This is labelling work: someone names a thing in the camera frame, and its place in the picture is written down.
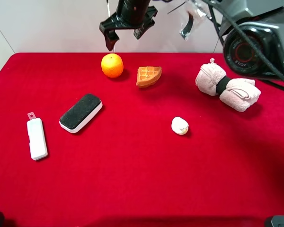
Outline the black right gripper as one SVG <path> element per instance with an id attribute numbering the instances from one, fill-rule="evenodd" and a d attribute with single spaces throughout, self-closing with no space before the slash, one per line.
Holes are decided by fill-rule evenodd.
<path id="1" fill-rule="evenodd" d="M 115 30 L 135 29 L 133 35 L 136 39 L 140 39 L 154 26 L 153 18 L 158 11 L 149 4 L 150 0 L 120 0 L 116 12 L 100 23 L 100 30 L 106 30 L 104 37 L 109 51 L 113 50 L 119 40 Z"/>

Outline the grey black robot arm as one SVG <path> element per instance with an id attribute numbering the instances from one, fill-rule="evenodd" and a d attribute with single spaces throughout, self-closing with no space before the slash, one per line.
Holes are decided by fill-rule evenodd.
<path id="1" fill-rule="evenodd" d="M 242 76 L 256 78 L 284 91 L 284 0 L 192 1 L 181 36 L 187 37 L 197 17 L 209 19 L 223 46 L 229 68 Z M 133 30 L 139 39 L 155 22 L 157 9 L 147 0 L 121 0 L 116 12 L 102 21 L 99 29 L 108 50 L 119 40 L 116 30 Z"/>

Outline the black robot base right corner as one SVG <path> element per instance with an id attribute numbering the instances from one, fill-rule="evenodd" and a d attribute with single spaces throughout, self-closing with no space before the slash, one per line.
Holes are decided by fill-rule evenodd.
<path id="1" fill-rule="evenodd" d="M 265 227 L 284 227 L 284 215 L 270 216 L 265 220 Z"/>

